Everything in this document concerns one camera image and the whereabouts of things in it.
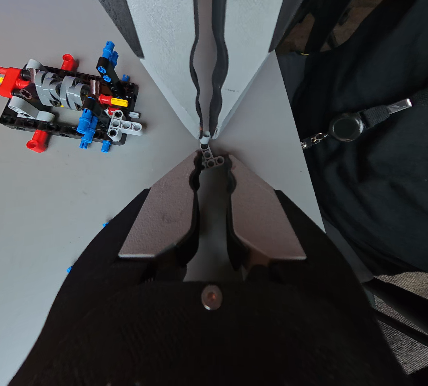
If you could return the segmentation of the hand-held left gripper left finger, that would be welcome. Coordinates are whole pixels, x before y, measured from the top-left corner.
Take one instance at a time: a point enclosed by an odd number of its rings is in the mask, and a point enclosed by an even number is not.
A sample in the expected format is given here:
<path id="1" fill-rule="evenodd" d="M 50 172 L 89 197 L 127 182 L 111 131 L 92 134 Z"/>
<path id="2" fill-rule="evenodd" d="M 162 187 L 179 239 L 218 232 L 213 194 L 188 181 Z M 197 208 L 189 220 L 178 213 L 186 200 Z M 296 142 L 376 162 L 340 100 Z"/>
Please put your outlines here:
<path id="1" fill-rule="evenodd" d="M 119 257 L 185 267 L 199 246 L 202 153 L 195 151 L 155 182 L 138 212 Z"/>

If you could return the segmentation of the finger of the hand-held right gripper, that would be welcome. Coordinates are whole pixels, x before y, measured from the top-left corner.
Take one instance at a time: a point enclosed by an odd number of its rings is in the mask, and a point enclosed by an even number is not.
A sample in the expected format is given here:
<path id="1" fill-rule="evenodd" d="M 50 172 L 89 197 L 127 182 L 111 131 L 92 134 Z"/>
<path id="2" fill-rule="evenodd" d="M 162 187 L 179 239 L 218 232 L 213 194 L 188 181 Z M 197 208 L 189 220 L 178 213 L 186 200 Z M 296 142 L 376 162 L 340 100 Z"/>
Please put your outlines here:
<path id="1" fill-rule="evenodd" d="M 194 68 L 197 0 L 98 1 L 183 125 L 200 138 L 200 85 Z"/>
<path id="2" fill-rule="evenodd" d="M 217 59 L 212 74 L 209 132 L 216 139 L 303 0 L 212 0 Z"/>

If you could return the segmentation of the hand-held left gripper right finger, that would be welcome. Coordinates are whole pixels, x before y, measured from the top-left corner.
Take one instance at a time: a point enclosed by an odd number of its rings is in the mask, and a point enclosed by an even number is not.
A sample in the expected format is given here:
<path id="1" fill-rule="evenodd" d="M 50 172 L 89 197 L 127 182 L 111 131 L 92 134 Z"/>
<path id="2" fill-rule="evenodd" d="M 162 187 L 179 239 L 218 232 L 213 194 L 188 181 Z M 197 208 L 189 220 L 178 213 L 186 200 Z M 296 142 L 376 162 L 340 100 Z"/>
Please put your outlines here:
<path id="1" fill-rule="evenodd" d="M 235 156 L 225 160 L 226 244 L 235 271 L 278 261 L 306 260 L 275 190 Z"/>

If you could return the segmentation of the grey T-shaped lego beam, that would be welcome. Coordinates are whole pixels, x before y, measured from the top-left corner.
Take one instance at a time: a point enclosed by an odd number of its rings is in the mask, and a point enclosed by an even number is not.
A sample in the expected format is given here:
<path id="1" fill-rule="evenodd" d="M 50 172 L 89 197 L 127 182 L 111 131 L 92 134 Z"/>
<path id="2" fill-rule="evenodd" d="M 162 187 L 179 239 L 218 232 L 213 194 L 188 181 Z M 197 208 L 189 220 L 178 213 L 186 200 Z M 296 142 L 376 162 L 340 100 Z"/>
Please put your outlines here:
<path id="1" fill-rule="evenodd" d="M 225 159 L 222 156 L 215 157 L 208 144 L 200 144 L 200 150 L 202 153 L 202 170 L 212 169 L 220 167 L 224 164 Z"/>

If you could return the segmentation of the person's dark clothed torso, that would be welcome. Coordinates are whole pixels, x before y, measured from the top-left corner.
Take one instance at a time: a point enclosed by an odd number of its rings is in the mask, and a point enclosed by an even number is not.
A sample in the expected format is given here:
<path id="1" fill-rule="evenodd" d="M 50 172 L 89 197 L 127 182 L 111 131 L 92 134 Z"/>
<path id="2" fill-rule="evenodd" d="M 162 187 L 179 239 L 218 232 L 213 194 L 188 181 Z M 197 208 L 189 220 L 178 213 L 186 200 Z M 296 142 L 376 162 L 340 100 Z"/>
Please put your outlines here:
<path id="1" fill-rule="evenodd" d="M 276 51 L 301 141 L 427 90 L 427 0 L 303 0 L 292 26 L 307 14 L 304 51 Z M 427 107 L 303 153 L 321 215 L 374 275 L 427 272 Z"/>

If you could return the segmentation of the lego engine frame assembly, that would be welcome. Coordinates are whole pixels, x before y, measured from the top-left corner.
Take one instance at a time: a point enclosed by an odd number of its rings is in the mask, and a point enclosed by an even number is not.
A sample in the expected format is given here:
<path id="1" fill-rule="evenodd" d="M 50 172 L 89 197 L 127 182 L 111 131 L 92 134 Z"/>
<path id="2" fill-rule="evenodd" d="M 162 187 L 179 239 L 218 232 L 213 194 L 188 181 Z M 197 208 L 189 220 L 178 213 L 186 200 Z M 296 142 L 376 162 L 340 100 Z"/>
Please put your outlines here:
<path id="1" fill-rule="evenodd" d="M 27 149 L 42 153 L 52 136 L 79 139 L 80 149 L 101 143 L 101 152 L 123 145 L 128 135 L 142 136 L 135 120 L 138 86 L 115 67 L 115 44 L 107 41 L 99 57 L 98 75 L 78 72 L 71 54 L 62 57 L 61 68 L 47 67 L 30 59 L 23 68 L 1 67 L 1 97 L 7 98 L 1 124 L 31 132 Z"/>

